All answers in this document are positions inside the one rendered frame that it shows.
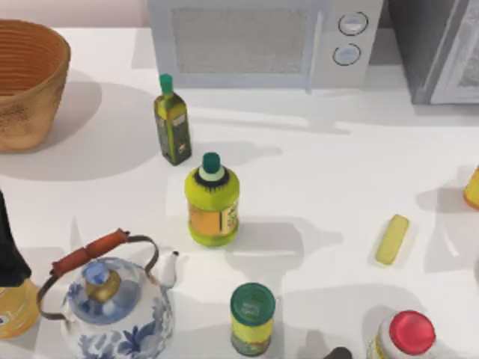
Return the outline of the yellow-green round bottle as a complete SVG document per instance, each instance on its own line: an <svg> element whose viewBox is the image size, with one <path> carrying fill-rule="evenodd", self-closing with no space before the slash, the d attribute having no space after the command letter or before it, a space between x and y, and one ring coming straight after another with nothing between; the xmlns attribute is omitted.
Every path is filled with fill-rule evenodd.
<svg viewBox="0 0 479 359"><path fill-rule="evenodd" d="M208 152L185 180L191 237L207 247L231 242L239 227L240 181L220 155Z"/></svg>

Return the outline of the dark green square bottle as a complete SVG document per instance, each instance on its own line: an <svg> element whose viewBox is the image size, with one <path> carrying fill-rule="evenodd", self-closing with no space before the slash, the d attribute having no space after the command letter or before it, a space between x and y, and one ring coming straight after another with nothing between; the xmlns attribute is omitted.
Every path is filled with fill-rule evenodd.
<svg viewBox="0 0 479 359"><path fill-rule="evenodd" d="M176 166L192 155L187 107L174 92L171 75L161 74L159 83L162 93L155 98L153 113L160 149L165 159Z"/></svg>

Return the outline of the pale microwave door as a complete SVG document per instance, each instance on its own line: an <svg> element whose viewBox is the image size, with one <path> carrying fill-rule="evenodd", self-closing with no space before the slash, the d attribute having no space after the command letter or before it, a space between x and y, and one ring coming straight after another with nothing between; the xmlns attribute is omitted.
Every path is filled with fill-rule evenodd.
<svg viewBox="0 0 479 359"><path fill-rule="evenodd" d="M176 88L310 88L320 0L147 0Z"/></svg>

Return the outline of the green-lidded yellow can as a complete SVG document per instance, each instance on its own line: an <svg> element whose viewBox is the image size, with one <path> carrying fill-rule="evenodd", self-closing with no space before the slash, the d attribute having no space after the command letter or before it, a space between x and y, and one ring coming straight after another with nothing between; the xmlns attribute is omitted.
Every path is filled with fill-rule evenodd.
<svg viewBox="0 0 479 359"><path fill-rule="evenodd" d="M238 286L230 299L231 343L235 350L247 357L266 352L274 328L276 299L260 283Z"/></svg>

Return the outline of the pale microwave oven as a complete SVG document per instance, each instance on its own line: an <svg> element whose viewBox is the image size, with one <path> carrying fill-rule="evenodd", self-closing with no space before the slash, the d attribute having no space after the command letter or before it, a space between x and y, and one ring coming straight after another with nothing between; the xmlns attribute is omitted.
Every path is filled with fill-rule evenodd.
<svg viewBox="0 0 479 359"><path fill-rule="evenodd" d="M362 85L375 41L384 0L320 0L323 11L319 56L313 89L358 88ZM368 17L367 28L359 35L346 36L338 29L338 21L348 13L362 12ZM361 49L360 59L351 66L337 65L332 55L339 46L354 43Z"/></svg>

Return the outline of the yellow oblong bar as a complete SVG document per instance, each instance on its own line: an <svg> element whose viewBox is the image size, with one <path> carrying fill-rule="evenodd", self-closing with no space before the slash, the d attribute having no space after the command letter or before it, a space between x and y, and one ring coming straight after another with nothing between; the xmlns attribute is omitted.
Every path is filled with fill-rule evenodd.
<svg viewBox="0 0 479 359"><path fill-rule="evenodd" d="M400 252L404 238L409 229L409 219L395 214L387 223L382 238L374 255L374 259L385 266L390 266Z"/></svg>

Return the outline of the round microwave knob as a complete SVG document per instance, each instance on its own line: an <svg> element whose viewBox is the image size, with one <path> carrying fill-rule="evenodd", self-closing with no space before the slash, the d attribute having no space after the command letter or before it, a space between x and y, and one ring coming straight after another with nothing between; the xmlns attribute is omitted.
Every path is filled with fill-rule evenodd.
<svg viewBox="0 0 479 359"><path fill-rule="evenodd" d="M333 61L342 67L351 66L361 57L361 49L354 43L337 47L332 55Z"/></svg>
<svg viewBox="0 0 479 359"><path fill-rule="evenodd" d="M338 29L346 36L361 34L368 26L368 17L362 12L344 14L338 21Z"/></svg>

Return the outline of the blue and white kettle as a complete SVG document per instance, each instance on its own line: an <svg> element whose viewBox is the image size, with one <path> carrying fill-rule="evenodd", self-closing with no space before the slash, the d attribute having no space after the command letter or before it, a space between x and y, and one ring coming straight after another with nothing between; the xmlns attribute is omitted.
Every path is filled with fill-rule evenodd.
<svg viewBox="0 0 479 359"><path fill-rule="evenodd" d="M59 279L79 270L61 312L40 310L44 319L61 322L75 359L159 359L171 342L174 314L168 291L177 282L179 252L160 254L153 245L144 266L106 255L119 245L140 242L154 243L118 229L52 263L37 293L38 307Z"/></svg>

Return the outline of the dark rounded object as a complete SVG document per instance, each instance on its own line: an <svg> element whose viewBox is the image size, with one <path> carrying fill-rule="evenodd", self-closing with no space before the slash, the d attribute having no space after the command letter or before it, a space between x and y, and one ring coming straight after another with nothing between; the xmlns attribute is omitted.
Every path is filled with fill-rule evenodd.
<svg viewBox="0 0 479 359"><path fill-rule="evenodd" d="M338 346L333 348L323 359L353 359L353 356L348 348Z"/></svg>

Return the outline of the brown woven basket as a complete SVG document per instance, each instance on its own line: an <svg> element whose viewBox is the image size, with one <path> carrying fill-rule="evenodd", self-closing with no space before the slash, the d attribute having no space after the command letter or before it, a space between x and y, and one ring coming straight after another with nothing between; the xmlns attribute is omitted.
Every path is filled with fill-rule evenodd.
<svg viewBox="0 0 479 359"><path fill-rule="evenodd" d="M70 56L69 43L57 31L0 19L0 153L31 150L47 139Z"/></svg>

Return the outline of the red-lidded jar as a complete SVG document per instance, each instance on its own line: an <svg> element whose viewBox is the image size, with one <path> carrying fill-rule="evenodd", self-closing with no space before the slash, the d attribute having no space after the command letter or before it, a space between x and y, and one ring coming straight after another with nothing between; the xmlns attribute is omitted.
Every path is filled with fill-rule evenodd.
<svg viewBox="0 0 479 359"><path fill-rule="evenodd" d="M418 311L403 310L381 322L366 359L437 359L435 344L433 323Z"/></svg>

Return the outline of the orange bottle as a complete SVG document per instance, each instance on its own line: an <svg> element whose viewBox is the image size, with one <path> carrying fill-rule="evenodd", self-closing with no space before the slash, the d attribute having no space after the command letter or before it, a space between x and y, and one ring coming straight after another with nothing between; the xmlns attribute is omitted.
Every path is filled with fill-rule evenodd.
<svg viewBox="0 0 479 359"><path fill-rule="evenodd" d="M479 165L463 190L463 199L471 208L479 211Z"/></svg>

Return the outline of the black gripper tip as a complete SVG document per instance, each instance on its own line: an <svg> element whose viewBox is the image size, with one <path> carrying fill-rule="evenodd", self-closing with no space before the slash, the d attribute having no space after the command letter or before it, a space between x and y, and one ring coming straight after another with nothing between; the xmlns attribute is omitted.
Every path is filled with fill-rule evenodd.
<svg viewBox="0 0 479 359"><path fill-rule="evenodd" d="M13 239L4 195L0 189L0 287L21 286L30 277L31 269Z"/></svg>

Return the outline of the pale grey cabinet door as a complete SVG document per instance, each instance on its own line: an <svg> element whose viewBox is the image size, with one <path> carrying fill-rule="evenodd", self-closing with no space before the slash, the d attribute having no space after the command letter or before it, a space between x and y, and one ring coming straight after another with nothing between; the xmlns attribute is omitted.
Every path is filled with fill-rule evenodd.
<svg viewBox="0 0 479 359"><path fill-rule="evenodd" d="M432 104L479 104L479 0L451 13Z"/></svg>

